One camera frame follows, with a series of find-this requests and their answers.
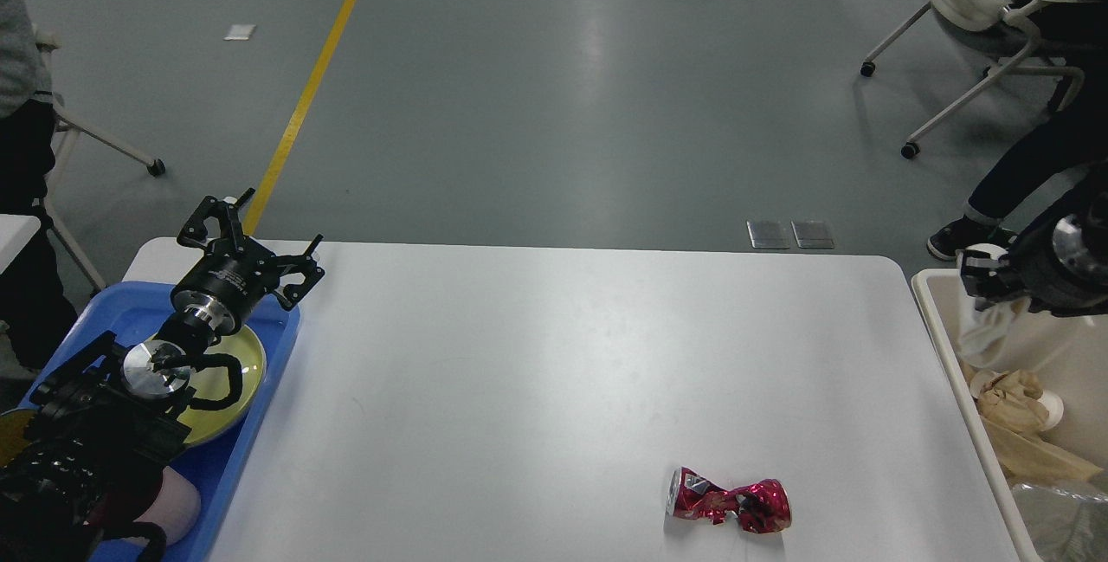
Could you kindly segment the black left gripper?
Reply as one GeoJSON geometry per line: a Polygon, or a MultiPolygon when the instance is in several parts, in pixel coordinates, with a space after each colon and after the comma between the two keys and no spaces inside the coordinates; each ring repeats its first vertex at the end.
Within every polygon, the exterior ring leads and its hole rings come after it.
{"type": "Polygon", "coordinates": [[[254,190],[239,197],[201,200],[177,234],[178,246],[201,249],[202,258],[171,290],[171,338],[216,338],[239,333],[265,296],[293,311],[325,277],[316,258],[324,236],[316,236],[299,254],[269,253],[249,259],[239,210],[254,190]]]}

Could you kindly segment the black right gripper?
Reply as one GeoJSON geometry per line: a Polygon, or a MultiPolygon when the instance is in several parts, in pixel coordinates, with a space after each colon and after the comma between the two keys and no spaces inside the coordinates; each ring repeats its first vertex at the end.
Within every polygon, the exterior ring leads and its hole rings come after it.
{"type": "Polygon", "coordinates": [[[960,251],[957,270],[976,311],[1030,297],[1034,311],[1056,317],[1102,316],[1107,302],[1105,219],[1044,219],[1020,235],[1008,255],[960,251]]]}

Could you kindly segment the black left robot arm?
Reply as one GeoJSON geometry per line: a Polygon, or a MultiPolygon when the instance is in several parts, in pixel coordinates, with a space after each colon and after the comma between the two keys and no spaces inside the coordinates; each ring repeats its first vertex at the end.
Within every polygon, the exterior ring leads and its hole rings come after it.
{"type": "Polygon", "coordinates": [[[3,415],[4,561],[205,554],[325,270],[280,255],[233,203],[202,200],[177,285],[119,283],[3,415]]]}

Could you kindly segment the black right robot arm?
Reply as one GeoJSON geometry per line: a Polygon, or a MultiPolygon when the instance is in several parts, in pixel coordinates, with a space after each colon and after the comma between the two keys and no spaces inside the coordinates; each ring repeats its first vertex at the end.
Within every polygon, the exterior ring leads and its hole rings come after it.
{"type": "Polygon", "coordinates": [[[993,257],[962,251],[963,289],[979,310],[1025,300],[1030,313],[1070,318],[1104,316],[1107,303],[1105,191],[1057,200],[993,257]]]}

